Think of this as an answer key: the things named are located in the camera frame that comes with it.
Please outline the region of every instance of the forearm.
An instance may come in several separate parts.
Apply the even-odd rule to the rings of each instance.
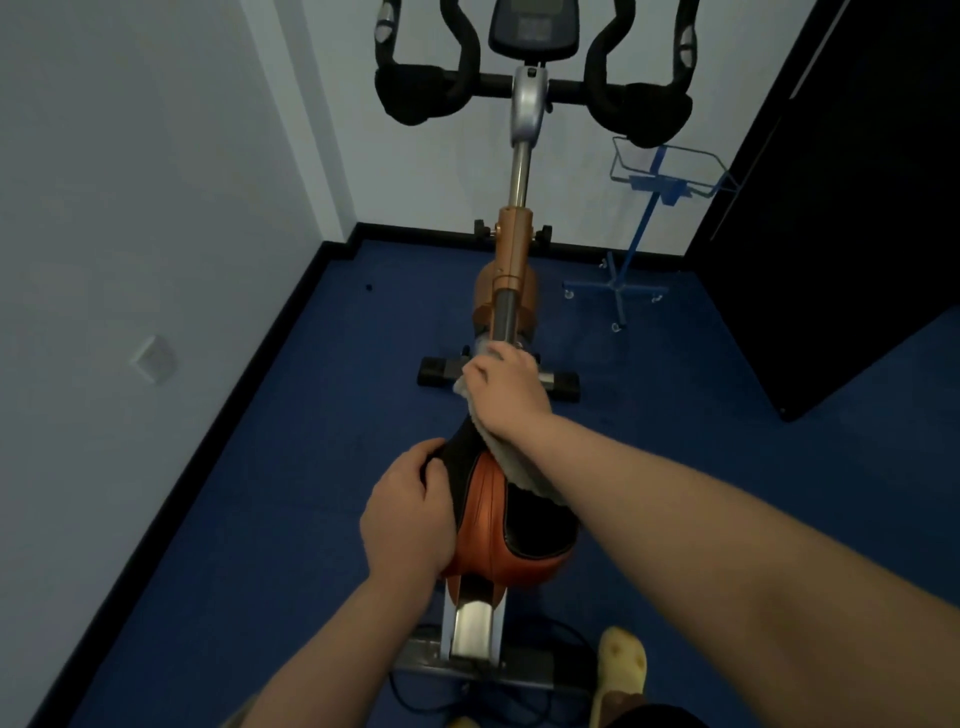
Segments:
[[[568,420],[512,439],[770,724],[960,718],[960,620],[944,602],[739,489]]]
[[[431,588],[365,581],[271,679],[243,728],[363,725]]]

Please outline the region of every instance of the person's left arm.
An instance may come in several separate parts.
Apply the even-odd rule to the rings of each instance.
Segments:
[[[446,469],[430,461],[443,440],[400,455],[360,519],[370,576],[256,698],[243,728],[356,728],[453,558],[456,524]]]

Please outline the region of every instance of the power cord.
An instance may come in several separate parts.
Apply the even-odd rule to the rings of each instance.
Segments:
[[[511,622],[509,627],[505,628],[505,633],[515,632],[516,628],[522,624],[539,624],[545,626],[548,630],[559,629],[564,631],[567,635],[573,637],[578,643],[586,647],[590,652],[595,654],[595,650],[592,645],[588,642],[580,632],[571,627],[569,624],[565,624],[557,619],[552,619],[550,617],[545,617],[543,615],[529,615],[526,617],[519,618]],[[436,624],[421,624],[418,626],[418,629],[427,628],[427,629],[437,629],[438,625]],[[564,641],[558,641],[556,639],[552,641],[547,641],[546,644],[541,646],[550,647],[557,644],[569,644]],[[589,718],[589,712],[591,707],[591,701],[588,701],[584,709],[576,715],[572,720],[560,720],[553,717],[553,692],[548,692],[546,697],[546,705],[543,708],[539,708],[533,704],[523,695],[523,693],[513,686],[508,685],[497,685],[496,683],[475,683],[468,682],[466,685],[466,693],[463,698],[459,700],[454,700],[444,705],[437,705],[431,707],[421,707],[415,706],[408,703],[403,696],[400,694],[400,690],[396,685],[396,676],[391,671],[390,673],[390,690],[394,694],[394,698],[399,705],[409,713],[412,713],[416,716],[436,716],[436,715],[447,715],[451,718],[457,716],[466,716],[466,715],[482,715],[484,717],[496,720],[499,723],[502,723],[511,728],[537,728],[545,723],[552,723],[553,725],[558,726],[576,726],[582,725]],[[525,711],[533,714],[533,718],[529,721],[518,721],[507,718],[504,716],[497,708],[493,706],[489,699],[485,699],[483,695],[484,690],[493,690],[507,697],[508,700],[513,701],[518,706],[523,708]]]

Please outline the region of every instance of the blue stand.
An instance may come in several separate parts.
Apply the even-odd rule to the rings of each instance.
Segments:
[[[657,151],[654,153],[654,158],[649,169],[635,169],[634,167],[627,166],[627,164],[624,163],[623,157],[620,154],[620,148],[617,145],[617,141],[627,141],[627,138],[625,136],[615,136],[613,138],[615,156],[613,158],[613,165],[611,166],[610,170],[610,179],[614,182],[624,182],[629,184],[634,192],[649,192],[650,200],[647,202],[646,209],[643,210],[643,216],[640,218],[640,224],[636,227],[634,239],[630,242],[630,247],[627,249],[627,254],[623,259],[623,265],[620,267],[619,273],[617,273],[616,266],[613,263],[613,252],[607,251],[606,258],[600,263],[600,267],[607,269],[610,274],[609,280],[606,282],[593,280],[564,281],[564,297],[567,299],[572,299],[574,296],[574,290],[578,288],[587,290],[610,290],[613,292],[613,298],[616,301],[617,317],[617,320],[613,322],[611,326],[611,329],[614,333],[627,327],[627,314],[623,306],[623,297],[625,295],[639,294],[650,296],[652,303],[656,303],[670,290],[667,286],[638,285],[635,283],[628,283],[626,281],[627,270],[630,268],[630,263],[636,254],[636,249],[640,245],[640,238],[643,237],[643,234],[647,229],[647,225],[650,223],[650,218],[653,217],[654,208],[657,206],[657,203],[663,203],[664,205],[672,207],[682,197],[693,197],[696,195],[697,197],[711,198],[720,189],[726,189],[732,192],[735,192],[737,189],[739,189],[739,185],[732,180],[730,173],[727,171],[727,168],[724,166],[723,162],[720,161],[716,155],[713,155],[710,152],[702,152],[697,149],[679,147],[673,144],[663,144],[662,146],[658,147]],[[662,166],[663,159],[666,157],[667,150],[669,149],[679,149],[695,155],[706,155],[708,157],[712,157],[716,160],[717,164],[720,165],[721,170],[723,170],[722,174],[720,175],[720,179],[715,183],[706,183],[697,182],[695,180],[685,180],[682,178],[661,174],[660,167]],[[615,174],[618,168],[634,174],[629,174],[626,178],[618,177]]]

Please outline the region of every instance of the yellow shoe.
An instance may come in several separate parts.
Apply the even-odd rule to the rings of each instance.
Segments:
[[[597,650],[597,692],[593,696],[590,728],[600,725],[603,696],[611,691],[643,693],[647,682],[647,653],[643,644],[619,627],[608,627]]]

